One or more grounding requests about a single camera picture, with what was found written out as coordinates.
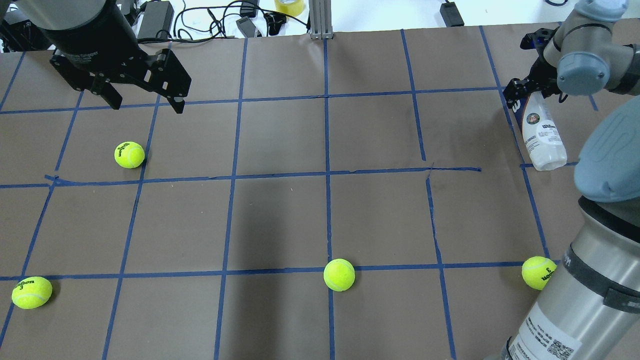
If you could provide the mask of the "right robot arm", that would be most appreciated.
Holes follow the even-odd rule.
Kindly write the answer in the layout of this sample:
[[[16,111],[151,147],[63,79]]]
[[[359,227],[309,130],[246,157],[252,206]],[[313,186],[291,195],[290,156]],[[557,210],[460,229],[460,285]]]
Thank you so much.
[[[592,132],[574,184],[584,223],[555,273],[493,360],[603,360],[639,321],[639,46],[613,42],[627,0],[579,0],[555,29],[526,34],[538,57],[503,97],[518,125],[542,119],[544,98],[630,95]]]

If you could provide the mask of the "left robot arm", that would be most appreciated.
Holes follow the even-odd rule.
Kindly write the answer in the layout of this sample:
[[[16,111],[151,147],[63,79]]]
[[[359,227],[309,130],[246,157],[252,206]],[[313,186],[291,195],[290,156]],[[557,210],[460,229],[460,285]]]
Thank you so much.
[[[154,55],[137,36],[114,0],[18,0],[16,6],[55,46],[54,69],[76,91],[122,105],[114,84],[131,84],[163,98],[177,114],[185,109],[192,78],[169,48]]]

